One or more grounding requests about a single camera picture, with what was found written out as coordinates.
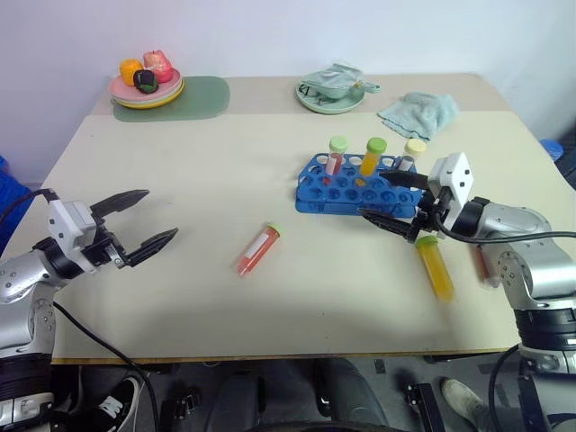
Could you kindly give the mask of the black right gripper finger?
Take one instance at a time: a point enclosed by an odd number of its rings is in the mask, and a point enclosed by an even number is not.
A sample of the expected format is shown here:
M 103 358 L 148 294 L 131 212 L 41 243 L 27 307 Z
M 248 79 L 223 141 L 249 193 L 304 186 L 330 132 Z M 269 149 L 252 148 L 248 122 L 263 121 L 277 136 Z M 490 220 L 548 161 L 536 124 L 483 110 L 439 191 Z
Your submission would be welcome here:
M 421 228 L 417 224 L 393 218 L 380 211 L 361 209 L 360 215 L 377 228 L 398 235 L 410 244 L 413 244 L 416 241 L 421 231 Z
M 417 172 L 403 170 L 386 170 L 379 174 L 385 179 L 390 187 L 414 188 L 426 191 L 428 187 L 428 177 Z

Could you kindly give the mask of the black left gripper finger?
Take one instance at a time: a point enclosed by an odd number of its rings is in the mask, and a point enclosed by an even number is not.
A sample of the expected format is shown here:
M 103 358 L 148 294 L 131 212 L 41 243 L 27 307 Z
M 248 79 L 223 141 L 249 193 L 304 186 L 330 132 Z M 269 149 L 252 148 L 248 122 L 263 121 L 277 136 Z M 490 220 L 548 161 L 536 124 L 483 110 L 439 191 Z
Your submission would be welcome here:
M 103 223 L 104 218 L 114 212 L 123 212 L 132 207 L 149 194 L 149 190 L 135 189 L 117 193 L 90 206 L 91 215 L 97 223 Z
M 160 252 L 175 236 L 178 228 L 169 229 L 148 238 L 140 244 L 139 248 L 127 253 L 122 245 L 116 247 L 119 261 L 115 262 L 118 268 L 125 266 L 135 267 Z

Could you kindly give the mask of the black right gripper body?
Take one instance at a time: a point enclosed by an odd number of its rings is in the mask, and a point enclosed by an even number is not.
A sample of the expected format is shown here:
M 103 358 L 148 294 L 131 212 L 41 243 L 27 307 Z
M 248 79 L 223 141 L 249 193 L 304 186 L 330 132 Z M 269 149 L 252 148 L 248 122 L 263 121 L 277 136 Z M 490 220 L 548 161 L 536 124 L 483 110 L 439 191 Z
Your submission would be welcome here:
M 418 202 L 418 211 L 410 224 L 410 238 L 416 239 L 421 231 L 441 232 L 440 227 L 449 211 L 451 191 L 441 187 L 438 195 L 427 189 Z

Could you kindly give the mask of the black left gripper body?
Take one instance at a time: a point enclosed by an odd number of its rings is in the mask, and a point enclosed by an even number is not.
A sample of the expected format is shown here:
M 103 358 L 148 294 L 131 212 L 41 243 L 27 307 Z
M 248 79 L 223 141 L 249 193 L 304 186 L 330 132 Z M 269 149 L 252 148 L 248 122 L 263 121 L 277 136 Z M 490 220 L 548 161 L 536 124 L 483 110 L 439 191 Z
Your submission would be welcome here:
M 93 242 L 83 248 L 83 255 L 94 267 L 112 263 L 117 268 L 123 268 L 127 265 L 124 252 L 120 241 L 103 223 L 96 225 Z

